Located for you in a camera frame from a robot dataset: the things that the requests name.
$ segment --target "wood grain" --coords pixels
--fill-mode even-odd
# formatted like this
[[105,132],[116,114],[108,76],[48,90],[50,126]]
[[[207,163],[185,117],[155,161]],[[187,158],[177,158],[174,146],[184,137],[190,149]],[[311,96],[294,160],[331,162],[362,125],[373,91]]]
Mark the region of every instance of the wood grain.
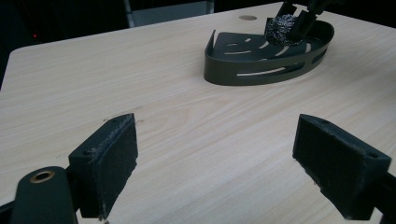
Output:
[[[313,71],[281,83],[204,80],[213,30],[262,34],[280,4],[17,49],[0,91],[0,204],[108,119],[136,118],[137,167],[110,223],[345,221],[291,157],[300,114],[396,157],[396,30],[324,12],[335,36]],[[240,16],[258,19],[244,21]],[[396,175],[393,163],[389,172]],[[370,221],[378,223],[375,210]],[[97,223],[81,219],[80,223]]]

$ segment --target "curved metal tray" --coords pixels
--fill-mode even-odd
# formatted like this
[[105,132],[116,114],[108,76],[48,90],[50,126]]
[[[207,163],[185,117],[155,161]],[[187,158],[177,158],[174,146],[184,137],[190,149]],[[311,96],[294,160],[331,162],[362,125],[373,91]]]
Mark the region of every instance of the curved metal tray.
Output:
[[296,46],[269,44],[265,35],[215,32],[205,49],[205,80],[222,86],[252,86],[301,76],[323,59],[334,36],[331,24],[315,21]]

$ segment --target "dark background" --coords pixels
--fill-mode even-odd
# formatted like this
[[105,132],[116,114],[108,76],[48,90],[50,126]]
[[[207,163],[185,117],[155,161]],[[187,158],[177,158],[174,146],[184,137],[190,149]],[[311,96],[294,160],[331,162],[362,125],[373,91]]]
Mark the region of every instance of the dark background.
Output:
[[[214,12],[283,2],[212,0]],[[131,10],[198,2],[129,0]],[[308,0],[296,0],[307,5]],[[346,0],[327,11],[396,28],[390,1]],[[129,28],[123,0],[0,0],[0,88],[9,53],[21,47]]]

